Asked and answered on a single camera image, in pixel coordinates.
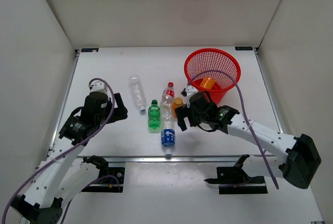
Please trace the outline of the orange soda bottle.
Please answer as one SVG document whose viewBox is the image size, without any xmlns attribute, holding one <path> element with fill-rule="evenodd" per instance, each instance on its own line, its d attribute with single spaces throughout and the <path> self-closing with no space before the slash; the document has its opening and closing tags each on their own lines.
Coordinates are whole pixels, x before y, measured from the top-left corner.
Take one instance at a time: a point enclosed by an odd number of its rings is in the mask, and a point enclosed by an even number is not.
<svg viewBox="0 0 333 224">
<path fill-rule="evenodd" d="M 174 118 L 176 118 L 175 110 L 179 107 L 182 107 L 183 105 L 184 105 L 183 100 L 180 97 L 174 99 L 172 104 L 172 115 Z"/>
</svg>

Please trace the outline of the clear bottle white cap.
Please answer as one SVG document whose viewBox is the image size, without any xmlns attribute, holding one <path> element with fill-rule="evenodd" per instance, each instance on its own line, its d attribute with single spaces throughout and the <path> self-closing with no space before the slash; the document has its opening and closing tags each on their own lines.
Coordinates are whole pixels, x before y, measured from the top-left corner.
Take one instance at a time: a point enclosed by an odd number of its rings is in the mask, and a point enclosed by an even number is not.
<svg viewBox="0 0 333 224">
<path fill-rule="evenodd" d="M 147 102 L 141 79 L 134 74 L 129 77 L 129 86 L 135 106 L 141 114 L 146 112 Z"/>
</svg>

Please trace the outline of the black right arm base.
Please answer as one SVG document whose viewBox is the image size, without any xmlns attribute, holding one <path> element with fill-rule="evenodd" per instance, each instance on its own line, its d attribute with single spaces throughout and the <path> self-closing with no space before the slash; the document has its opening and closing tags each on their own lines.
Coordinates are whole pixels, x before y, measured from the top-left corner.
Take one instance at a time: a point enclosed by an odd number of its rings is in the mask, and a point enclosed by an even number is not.
<svg viewBox="0 0 333 224">
<path fill-rule="evenodd" d="M 204 179 L 208 186 L 217 186 L 219 195 L 267 194 L 263 176 L 249 176 L 243 166 L 250 155 L 241 155 L 232 167 L 217 167 L 216 178 Z"/>
</svg>

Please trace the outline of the orange juice bottle gold cap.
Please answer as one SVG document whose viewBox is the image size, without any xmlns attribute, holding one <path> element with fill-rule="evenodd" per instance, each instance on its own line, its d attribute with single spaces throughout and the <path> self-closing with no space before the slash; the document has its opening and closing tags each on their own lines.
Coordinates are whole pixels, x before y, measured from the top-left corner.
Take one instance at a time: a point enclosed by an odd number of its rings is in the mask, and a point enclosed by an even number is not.
<svg viewBox="0 0 333 224">
<path fill-rule="evenodd" d="M 201 81 L 200 87 L 206 90 L 211 90 L 214 87 L 215 83 L 216 81 L 212 77 L 205 77 Z"/>
</svg>

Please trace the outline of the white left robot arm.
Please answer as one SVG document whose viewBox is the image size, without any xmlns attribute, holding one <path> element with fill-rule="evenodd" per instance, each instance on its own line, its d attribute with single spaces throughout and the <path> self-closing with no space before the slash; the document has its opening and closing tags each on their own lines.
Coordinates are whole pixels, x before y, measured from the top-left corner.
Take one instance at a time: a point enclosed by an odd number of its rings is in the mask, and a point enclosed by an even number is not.
<svg viewBox="0 0 333 224">
<path fill-rule="evenodd" d="M 96 155 L 84 158 L 82 166 L 67 179 L 66 173 L 102 127 L 126 119 L 127 113 L 120 93 L 109 97 L 104 90 L 90 92 L 84 105 L 76 108 L 61 128 L 45 165 L 28 180 L 24 193 L 15 194 L 11 207 L 30 223 L 62 222 L 64 206 L 77 194 L 91 183 L 113 177 L 108 162 Z"/>
</svg>

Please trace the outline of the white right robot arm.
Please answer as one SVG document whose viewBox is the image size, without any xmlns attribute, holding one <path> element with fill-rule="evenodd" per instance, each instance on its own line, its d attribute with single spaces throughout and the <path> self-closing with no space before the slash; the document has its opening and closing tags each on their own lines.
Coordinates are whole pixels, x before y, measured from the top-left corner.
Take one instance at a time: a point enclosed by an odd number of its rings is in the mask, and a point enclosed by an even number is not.
<svg viewBox="0 0 333 224">
<path fill-rule="evenodd" d="M 241 138 L 273 154 L 281 161 L 277 169 L 291 185 L 307 189 L 322 160 L 313 139 L 302 134 L 299 137 L 274 131 L 253 122 L 238 110 L 229 106 L 217 106 L 205 92 L 190 86 L 181 94 L 187 103 L 175 110 L 177 124 L 182 131 L 187 129 L 185 119 L 191 127 L 205 123 L 209 132 L 221 131 Z"/>
</svg>

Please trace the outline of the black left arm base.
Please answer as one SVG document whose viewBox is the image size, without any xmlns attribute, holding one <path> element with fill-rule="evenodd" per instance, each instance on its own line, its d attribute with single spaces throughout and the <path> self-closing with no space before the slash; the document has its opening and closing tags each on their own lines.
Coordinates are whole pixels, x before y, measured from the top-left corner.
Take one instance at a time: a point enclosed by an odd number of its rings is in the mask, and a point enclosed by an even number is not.
<svg viewBox="0 0 333 224">
<path fill-rule="evenodd" d="M 122 193 L 124 188 L 125 164 L 113 165 L 99 156 L 84 157 L 83 164 L 93 164 L 98 169 L 96 181 L 86 186 L 82 192 Z"/>
</svg>

